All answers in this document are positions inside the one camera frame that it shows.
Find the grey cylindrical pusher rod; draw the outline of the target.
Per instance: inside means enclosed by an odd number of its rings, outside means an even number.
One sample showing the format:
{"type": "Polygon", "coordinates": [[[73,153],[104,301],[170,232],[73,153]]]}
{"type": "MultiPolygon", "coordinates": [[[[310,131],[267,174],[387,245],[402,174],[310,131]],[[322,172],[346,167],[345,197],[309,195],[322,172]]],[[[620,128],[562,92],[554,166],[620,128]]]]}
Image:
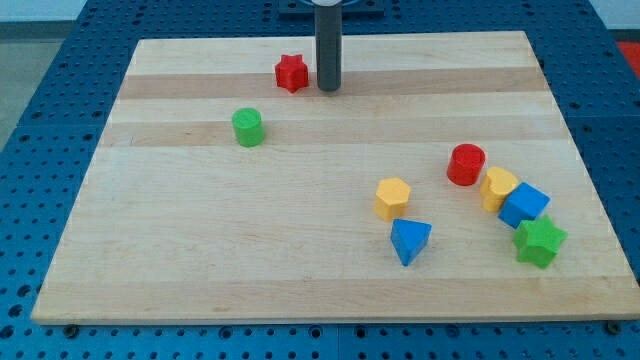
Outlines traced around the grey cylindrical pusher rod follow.
{"type": "Polygon", "coordinates": [[[314,4],[316,78],[324,92],[341,86],[342,4],[314,4]]]}

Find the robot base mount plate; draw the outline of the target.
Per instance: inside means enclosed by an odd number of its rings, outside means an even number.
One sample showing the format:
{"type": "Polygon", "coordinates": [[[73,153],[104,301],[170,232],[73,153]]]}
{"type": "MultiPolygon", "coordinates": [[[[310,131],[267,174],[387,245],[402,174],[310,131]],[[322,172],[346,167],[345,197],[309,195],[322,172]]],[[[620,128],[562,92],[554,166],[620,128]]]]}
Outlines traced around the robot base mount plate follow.
{"type": "MultiPolygon", "coordinates": [[[[382,16],[385,12],[386,0],[347,0],[342,2],[343,15],[382,16]]],[[[280,18],[304,18],[314,13],[314,3],[308,0],[275,0],[280,18]]]]}

